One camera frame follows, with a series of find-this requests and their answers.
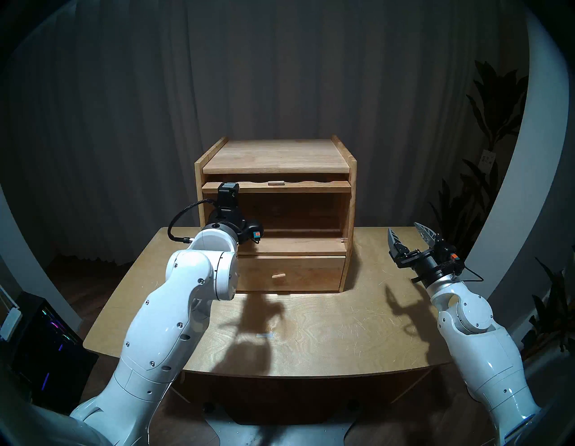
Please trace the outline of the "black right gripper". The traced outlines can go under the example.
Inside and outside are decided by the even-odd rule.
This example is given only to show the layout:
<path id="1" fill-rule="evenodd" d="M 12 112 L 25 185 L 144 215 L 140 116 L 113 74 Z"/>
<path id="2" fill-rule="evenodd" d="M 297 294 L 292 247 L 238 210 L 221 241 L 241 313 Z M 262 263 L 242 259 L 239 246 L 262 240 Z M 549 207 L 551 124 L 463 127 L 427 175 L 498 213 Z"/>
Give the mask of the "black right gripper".
<path id="1" fill-rule="evenodd" d="M 435 257 L 449 257 L 449 244 L 436 232 L 418 222 L 414 223 L 428 249 L 421 252 L 418 249 L 409 250 L 398 238 L 397 234 L 388 228 L 387 241 L 389 255 L 398 268 L 410 268 L 416 273 L 411 279 L 412 284 L 422 282 L 430 286 L 444 276 L 454 273 L 455 261 L 448 260 L 438 263 Z"/>

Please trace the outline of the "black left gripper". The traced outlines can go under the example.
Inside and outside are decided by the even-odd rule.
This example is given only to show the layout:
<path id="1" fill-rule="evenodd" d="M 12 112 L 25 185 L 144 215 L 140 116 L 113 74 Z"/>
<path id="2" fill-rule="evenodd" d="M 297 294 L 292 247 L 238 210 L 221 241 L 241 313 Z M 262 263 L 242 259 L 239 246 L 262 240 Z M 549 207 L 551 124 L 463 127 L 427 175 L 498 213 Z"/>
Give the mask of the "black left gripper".
<path id="1" fill-rule="evenodd" d="M 229 228 L 235 233 L 238 243 L 245 243 L 245 218 L 238 209 L 237 195 L 238 183 L 221 183 L 219 185 L 218 207 L 210 213 L 206 226 L 208 228 Z"/>

